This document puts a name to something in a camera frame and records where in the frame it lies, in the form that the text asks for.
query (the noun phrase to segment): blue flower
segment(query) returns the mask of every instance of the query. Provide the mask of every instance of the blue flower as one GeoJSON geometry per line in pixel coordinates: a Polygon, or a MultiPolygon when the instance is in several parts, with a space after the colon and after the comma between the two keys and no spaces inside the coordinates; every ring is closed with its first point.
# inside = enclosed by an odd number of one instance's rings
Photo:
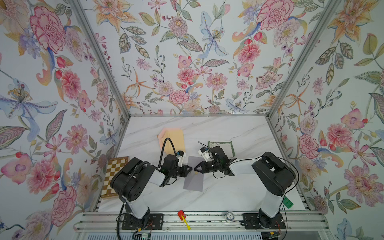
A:
{"type": "Polygon", "coordinates": [[[230,108],[230,110],[233,111],[235,114],[237,112],[246,113],[249,111],[249,110],[246,110],[244,108],[241,108],[241,101],[234,103],[234,100],[229,99],[229,98],[227,98],[225,101],[227,102],[227,106],[230,108]]]}
{"type": "Polygon", "coordinates": [[[118,134],[118,130],[119,129],[117,129],[116,130],[116,132],[114,133],[114,134],[112,134],[112,131],[111,131],[111,129],[110,128],[108,128],[108,131],[107,131],[107,136],[108,137],[106,137],[105,135],[104,136],[102,136],[101,138],[100,138],[100,142],[102,143],[102,144],[104,144],[104,145],[107,145],[107,144],[113,144],[113,145],[117,145],[117,142],[116,142],[116,136],[117,136],[117,134],[118,134]]]}
{"type": "Polygon", "coordinates": [[[212,48],[215,48],[215,52],[219,56],[229,55],[229,53],[225,51],[225,48],[217,44],[217,41],[220,41],[220,38],[222,38],[222,36],[224,35],[224,27],[221,26],[220,29],[213,30],[211,34],[210,32],[211,24],[212,24],[211,17],[206,12],[202,12],[200,32],[203,34],[202,40],[207,44],[207,46],[206,46],[205,52],[203,54],[199,54],[197,56],[198,58],[208,57],[209,51],[212,48]]]}
{"type": "Polygon", "coordinates": [[[40,132],[40,128],[34,118],[38,113],[48,114],[53,112],[57,102],[42,101],[39,103],[30,103],[29,101],[31,101],[32,98],[27,85],[16,78],[13,79],[13,83],[14,85],[8,85],[8,95],[11,95],[11,98],[14,100],[0,95],[0,109],[4,111],[7,118],[21,116],[29,121],[30,132],[27,140],[31,142],[40,132]]]}

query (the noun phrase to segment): red object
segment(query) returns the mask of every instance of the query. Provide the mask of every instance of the red object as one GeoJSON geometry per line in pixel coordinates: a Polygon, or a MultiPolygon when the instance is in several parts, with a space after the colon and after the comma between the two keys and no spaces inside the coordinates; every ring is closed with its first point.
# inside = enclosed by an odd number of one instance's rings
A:
{"type": "Polygon", "coordinates": [[[245,40],[244,44],[248,45],[248,44],[250,44],[251,42],[252,42],[252,40],[247,39],[247,40],[245,40]]]}
{"type": "Polygon", "coordinates": [[[63,75],[63,73],[60,70],[55,72],[55,76],[57,79],[60,79],[62,75],[63,75]]]}
{"type": "Polygon", "coordinates": [[[184,219],[187,218],[187,216],[184,214],[183,210],[180,210],[180,211],[177,213],[177,215],[179,216],[180,220],[182,220],[182,221],[183,221],[183,218],[182,218],[181,216],[183,216],[184,219]]]}
{"type": "Polygon", "coordinates": [[[323,147],[327,146],[327,140],[325,140],[325,139],[321,139],[321,140],[320,140],[320,144],[321,144],[323,147]]]}
{"type": "Polygon", "coordinates": [[[57,65],[59,65],[59,67],[61,67],[61,68],[65,67],[65,60],[62,57],[58,57],[57,58],[57,65]]]}
{"type": "Polygon", "coordinates": [[[52,194],[55,194],[59,191],[60,187],[59,187],[59,184],[58,183],[55,183],[52,187],[51,187],[51,191],[52,191],[52,194]]]}
{"type": "Polygon", "coordinates": [[[57,172],[55,173],[55,176],[53,177],[53,179],[54,179],[55,181],[56,181],[57,179],[59,179],[60,174],[61,174],[61,172],[60,172],[60,171],[57,171],[57,172]]]}
{"type": "Polygon", "coordinates": [[[333,144],[330,144],[330,145],[329,145],[329,148],[330,148],[332,151],[336,151],[336,147],[335,147],[333,144]]]}

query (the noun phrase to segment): pink flower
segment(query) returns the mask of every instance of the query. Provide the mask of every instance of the pink flower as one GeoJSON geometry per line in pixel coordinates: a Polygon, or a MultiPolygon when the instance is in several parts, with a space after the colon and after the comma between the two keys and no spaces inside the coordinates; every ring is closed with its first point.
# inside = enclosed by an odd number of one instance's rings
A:
{"type": "Polygon", "coordinates": [[[242,79],[241,81],[237,82],[237,88],[240,88],[243,91],[244,89],[249,88],[249,84],[247,84],[244,79],[242,79]]]}
{"type": "Polygon", "coordinates": [[[99,102],[103,103],[103,106],[106,107],[108,104],[108,84],[107,81],[104,79],[102,83],[98,83],[96,85],[97,88],[97,96],[96,99],[99,100],[99,102]]]}
{"type": "Polygon", "coordinates": [[[227,84],[227,77],[225,77],[222,73],[218,74],[215,73],[215,75],[211,75],[207,78],[207,83],[206,85],[210,88],[212,87],[216,91],[219,91],[220,89],[223,89],[226,84],[227,84]]]}
{"type": "Polygon", "coordinates": [[[348,144],[348,147],[349,149],[356,153],[355,155],[353,155],[353,158],[356,159],[357,157],[360,156],[360,159],[361,161],[364,163],[365,166],[368,167],[368,164],[371,164],[372,166],[375,166],[376,163],[374,161],[372,161],[371,159],[369,159],[368,157],[375,157],[376,155],[373,154],[373,153],[364,153],[365,151],[368,150],[369,148],[369,145],[364,145],[361,147],[361,149],[359,148],[359,144],[360,142],[359,141],[355,141],[355,147],[352,147],[351,145],[348,144]]]}
{"type": "Polygon", "coordinates": [[[204,68],[203,66],[201,66],[201,67],[200,67],[200,70],[196,68],[196,71],[197,71],[197,73],[196,73],[197,76],[201,74],[201,76],[204,77],[204,73],[208,73],[208,74],[210,74],[209,72],[212,72],[212,69],[209,69],[209,70],[208,70],[208,67],[205,67],[205,68],[204,68]]]}
{"type": "Polygon", "coordinates": [[[65,31],[60,18],[46,7],[35,7],[35,15],[30,18],[31,28],[40,45],[49,47],[54,53],[62,51],[65,44],[65,31]]]}
{"type": "Polygon", "coordinates": [[[52,224],[60,227],[72,214],[76,206],[76,190],[68,186],[65,191],[60,191],[59,196],[53,202],[51,211],[52,224]]]}
{"type": "Polygon", "coordinates": [[[28,178],[29,192],[38,194],[47,190],[53,182],[55,176],[55,167],[53,163],[48,160],[42,160],[35,163],[31,170],[31,177],[28,178]]]}
{"type": "Polygon", "coordinates": [[[138,58],[138,59],[136,60],[136,64],[137,64],[137,66],[138,66],[140,69],[143,68],[144,70],[147,70],[147,69],[151,68],[152,66],[149,65],[149,63],[147,63],[147,62],[144,61],[144,60],[145,60],[145,58],[144,58],[144,59],[138,58]]]}
{"type": "Polygon", "coordinates": [[[68,150],[72,149],[72,154],[77,154],[79,153],[79,149],[88,146],[87,130],[83,128],[82,124],[77,125],[77,127],[72,126],[71,130],[72,131],[68,130],[67,132],[69,137],[64,138],[63,141],[66,142],[66,148],[68,150]]]}
{"type": "Polygon", "coordinates": [[[246,63],[242,65],[237,72],[243,75],[244,77],[248,77],[249,74],[251,74],[251,70],[253,69],[253,66],[254,66],[253,63],[246,63]]]}
{"type": "Polygon", "coordinates": [[[169,100],[174,104],[182,104],[187,102],[189,99],[189,93],[186,93],[184,90],[177,90],[172,92],[169,95],[169,100]]]}
{"type": "Polygon", "coordinates": [[[91,101],[89,100],[88,94],[85,92],[85,90],[82,90],[79,94],[79,105],[80,109],[85,112],[85,109],[89,108],[91,106],[91,101]]]}
{"type": "Polygon", "coordinates": [[[61,77],[61,88],[67,97],[76,99],[81,91],[80,78],[71,70],[65,71],[61,77]]]}
{"type": "Polygon", "coordinates": [[[309,159],[314,159],[319,155],[317,149],[319,145],[316,143],[316,139],[310,135],[304,134],[299,138],[300,150],[309,159]]]}
{"type": "Polygon", "coordinates": [[[179,56],[179,68],[188,68],[192,63],[192,59],[187,58],[186,56],[179,56]]]}
{"type": "Polygon", "coordinates": [[[160,9],[160,5],[164,5],[166,4],[167,2],[164,2],[164,1],[161,1],[161,0],[151,0],[152,2],[149,2],[148,5],[149,6],[153,6],[151,7],[151,9],[157,7],[158,9],[160,9]]]}
{"type": "Polygon", "coordinates": [[[342,124],[331,124],[328,127],[327,137],[329,142],[338,147],[346,147],[353,138],[352,132],[342,124]]]}
{"type": "Polygon", "coordinates": [[[195,77],[195,72],[191,68],[183,68],[180,70],[180,72],[177,74],[177,77],[182,82],[190,82],[195,77]]]}
{"type": "Polygon", "coordinates": [[[261,23],[260,29],[277,28],[288,20],[294,7],[291,0],[267,0],[257,15],[256,23],[261,23]]]}
{"type": "Polygon", "coordinates": [[[97,122],[101,118],[101,112],[99,110],[91,110],[91,118],[97,122]]]}
{"type": "Polygon", "coordinates": [[[263,76],[256,78],[256,89],[264,89],[279,81],[283,77],[282,74],[275,74],[272,71],[267,71],[263,76]]]}
{"type": "Polygon", "coordinates": [[[21,184],[31,171],[31,159],[28,154],[23,154],[19,159],[12,160],[1,168],[1,172],[12,182],[21,184]]]}
{"type": "Polygon", "coordinates": [[[99,77],[99,74],[97,73],[97,71],[92,67],[91,67],[91,74],[96,79],[99,77]]]}
{"type": "Polygon", "coordinates": [[[107,43],[107,42],[104,42],[104,41],[103,41],[103,40],[105,40],[105,37],[104,37],[104,36],[99,37],[99,33],[95,33],[95,37],[96,37],[96,39],[97,39],[97,41],[98,41],[99,43],[107,43]]]}
{"type": "Polygon", "coordinates": [[[350,111],[347,115],[341,118],[341,122],[347,125],[350,129],[359,129],[364,127],[362,115],[358,108],[350,111]]]}
{"type": "Polygon", "coordinates": [[[281,57],[274,58],[273,59],[273,67],[279,68],[281,66],[281,57]]]}
{"type": "Polygon", "coordinates": [[[260,56],[260,52],[260,47],[256,43],[247,44],[241,49],[238,59],[241,63],[250,63],[260,56]]]}
{"type": "Polygon", "coordinates": [[[180,16],[176,16],[169,21],[168,24],[171,32],[176,36],[183,36],[188,32],[187,22],[180,16]]]}
{"type": "Polygon", "coordinates": [[[362,203],[362,197],[364,197],[365,203],[374,207],[377,202],[383,203],[383,195],[380,192],[384,190],[384,185],[375,181],[379,179],[376,174],[368,174],[367,166],[354,166],[352,172],[345,169],[344,178],[349,181],[347,184],[349,196],[356,197],[359,203],[362,203]]]}
{"type": "Polygon", "coordinates": [[[58,135],[57,141],[56,141],[56,137],[53,136],[52,137],[52,143],[53,144],[50,144],[50,143],[45,144],[45,146],[51,150],[49,150],[48,152],[45,152],[44,157],[46,157],[50,154],[52,154],[51,159],[56,157],[56,152],[61,152],[61,149],[59,149],[59,146],[63,143],[63,141],[64,141],[64,139],[63,140],[61,139],[61,134],[58,135]]]}

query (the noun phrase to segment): white marble surface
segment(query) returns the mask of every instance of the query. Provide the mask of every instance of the white marble surface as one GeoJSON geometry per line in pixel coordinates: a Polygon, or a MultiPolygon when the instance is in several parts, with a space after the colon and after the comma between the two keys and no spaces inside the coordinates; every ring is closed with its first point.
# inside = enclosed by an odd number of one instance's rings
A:
{"type": "MultiPolygon", "coordinates": [[[[184,132],[185,151],[199,156],[201,145],[209,141],[232,141],[235,158],[258,157],[270,151],[281,157],[268,124],[261,116],[196,116],[196,117],[132,117],[124,136],[118,157],[137,157],[157,166],[161,148],[157,135],[165,127],[181,128],[184,132]]],[[[254,211],[258,210],[266,188],[255,174],[226,176],[215,179],[204,175],[203,192],[184,190],[184,179],[163,188],[148,183],[141,196],[151,211],[254,211]]],[[[294,203],[289,209],[305,210],[296,189],[287,194],[294,203]]],[[[99,212],[118,212],[118,198],[103,199],[99,212]]]]}

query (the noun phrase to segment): wallpaper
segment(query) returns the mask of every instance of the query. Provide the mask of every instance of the wallpaper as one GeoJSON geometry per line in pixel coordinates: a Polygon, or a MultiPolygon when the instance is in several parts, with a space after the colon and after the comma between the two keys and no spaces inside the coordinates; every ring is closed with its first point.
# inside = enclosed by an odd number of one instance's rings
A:
{"type": "Polygon", "coordinates": [[[272,118],[338,240],[384,238],[383,9],[343,1],[272,118]]]}
{"type": "Polygon", "coordinates": [[[125,121],[65,0],[0,0],[0,239],[71,239],[125,121]]]}
{"type": "Polygon", "coordinates": [[[133,115],[255,114],[273,104],[326,1],[81,4],[133,115]]]}

